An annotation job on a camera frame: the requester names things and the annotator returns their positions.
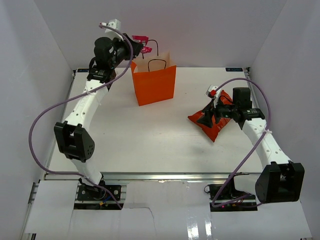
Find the red chip bag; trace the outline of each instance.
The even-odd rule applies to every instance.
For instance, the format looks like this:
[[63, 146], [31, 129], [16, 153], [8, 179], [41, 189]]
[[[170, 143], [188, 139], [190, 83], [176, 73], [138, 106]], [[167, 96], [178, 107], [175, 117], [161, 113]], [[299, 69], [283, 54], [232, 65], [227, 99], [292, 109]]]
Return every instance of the red chip bag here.
[[[231, 100], [231, 98], [224, 90], [221, 91], [220, 96], [224, 96], [221, 98], [221, 101], [223, 102], [223, 104], [231, 104], [231, 101], [228, 101], [228, 99]], [[200, 110], [195, 114], [193, 114], [192, 116], [188, 116], [188, 119], [190, 119], [192, 122], [194, 122], [199, 127], [201, 127], [202, 131], [204, 131], [204, 133], [212, 140], [212, 142], [215, 142], [218, 136], [218, 133], [225, 125], [227, 125], [227, 123], [230, 121], [230, 118], [221, 118], [219, 123], [216, 124], [215, 117], [213, 116], [212, 117], [213, 127], [210, 128], [197, 122], [197, 120], [201, 118], [203, 115], [204, 113]]]

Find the paper bag handle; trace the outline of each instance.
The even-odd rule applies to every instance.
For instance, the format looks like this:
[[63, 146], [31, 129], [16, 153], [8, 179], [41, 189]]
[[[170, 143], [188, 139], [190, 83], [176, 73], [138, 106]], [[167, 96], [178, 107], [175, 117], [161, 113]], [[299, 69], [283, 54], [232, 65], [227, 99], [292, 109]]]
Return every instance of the paper bag handle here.
[[89, 63], [89, 70], [91, 70], [94, 66], [94, 63], [95, 63], [95, 60], [96, 60], [96, 57], [92, 58], [90, 63]]
[[148, 42], [154, 41], [156, 43], [156, 55], [159, 56], [159, 46], [158, 46], [158, 42], [154, 39], [148, 40]]
[[155, 61], [155, 60], [158, 60], [158, 61], [163, 61], [165, 64], [164, 64], [164, 69], [166, 69], [166, 66], [167, 66], [167, 61], [166, 60], [163, 60], [163, 59], [151, 59], [150, 61], [148, 61], [148, 71], [150, 72], [150, 67], [149, 67], [149, 63], [151, 61]]

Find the black handle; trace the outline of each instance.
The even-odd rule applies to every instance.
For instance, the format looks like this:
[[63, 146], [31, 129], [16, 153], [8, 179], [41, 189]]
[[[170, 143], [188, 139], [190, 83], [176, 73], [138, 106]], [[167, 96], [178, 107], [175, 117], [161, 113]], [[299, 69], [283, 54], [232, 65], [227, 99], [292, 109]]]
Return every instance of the black handle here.
[[156, 43], [156, 55], [159, 56], [159, 46], [158, 46], [158, 42], [154, 39], [148, 40], [148, 42], [154, 41]]
[[164, 69], [166, 69], [166, 66], [167, 66], [167, 61], [165, 61], [165, 60], [163, 60], [163, 59], [151, 59], [150, 61], [148, 61], [148, 71], [150, 72], [150, 67], [149, 67], [149, 63], [151, 62], [151, 61], [155, 61], [155, 60], [158, 60], [158, 61], [163, 61], [163, 62], [165, 62], [165, 64], [164, 64]]

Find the red tag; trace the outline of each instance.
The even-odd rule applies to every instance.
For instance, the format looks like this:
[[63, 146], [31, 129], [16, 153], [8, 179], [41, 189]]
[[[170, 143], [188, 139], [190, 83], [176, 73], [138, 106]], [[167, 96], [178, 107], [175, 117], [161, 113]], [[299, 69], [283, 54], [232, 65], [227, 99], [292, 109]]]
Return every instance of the red tag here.
[[148, 37], [148, 36], [136, 36], [136, 35], [133, 35], [133, 36], [132, 36], [132, 39], [133, 39], [133, 41], [135, 41], [136, 43], [143, 44], [143, 48], [141, 49], [140, 53], [142, 53], [142, 54], [151, 53], [152, 48], [146, 46], [147, 43], [148, 43], [148, 40], [149, 40], [149, 37]]
[[142, 54], [148, 54], [148, 53], [151, 53], [152, 51], [152, 48], [151, 47], [148, 47], [148, 46], [145, 46], [141, 49], [140, 53]]

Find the orange paper bag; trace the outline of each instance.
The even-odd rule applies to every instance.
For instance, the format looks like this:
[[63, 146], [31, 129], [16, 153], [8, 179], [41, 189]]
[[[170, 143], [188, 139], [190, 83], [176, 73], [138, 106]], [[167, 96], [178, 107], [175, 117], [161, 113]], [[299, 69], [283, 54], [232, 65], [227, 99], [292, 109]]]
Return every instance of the orange paper bag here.
[[175, 93], [176, 68], [169, 52], [156, 57], [134, 59], [131, 72], [138, 105], [172, 99]]

